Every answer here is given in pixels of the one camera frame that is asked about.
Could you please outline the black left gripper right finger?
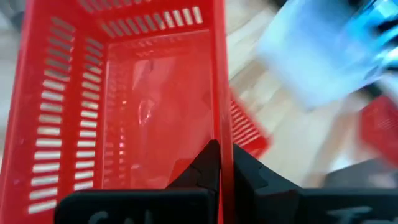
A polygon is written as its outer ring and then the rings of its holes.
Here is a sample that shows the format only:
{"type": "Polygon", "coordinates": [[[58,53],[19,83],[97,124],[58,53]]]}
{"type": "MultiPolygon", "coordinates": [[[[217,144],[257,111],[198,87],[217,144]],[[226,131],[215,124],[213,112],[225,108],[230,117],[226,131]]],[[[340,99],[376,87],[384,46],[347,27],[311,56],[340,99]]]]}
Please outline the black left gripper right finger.
{"type": "Polygon", "coordinates": [[[397,223],[396,189],[301,188],[233,146],[238,223],[397,223]]]}

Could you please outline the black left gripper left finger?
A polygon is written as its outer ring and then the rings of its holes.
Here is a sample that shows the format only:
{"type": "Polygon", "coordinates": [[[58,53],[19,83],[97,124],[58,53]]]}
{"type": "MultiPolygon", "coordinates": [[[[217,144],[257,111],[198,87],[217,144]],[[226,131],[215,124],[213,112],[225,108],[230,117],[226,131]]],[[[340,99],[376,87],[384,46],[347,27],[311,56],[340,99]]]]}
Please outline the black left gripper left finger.
{"type": "Polygon", "coordinates": [[[165,189],[80,190],[55,209],[54,224],[217,224],[220,145],[211,140],[165,189]]]}

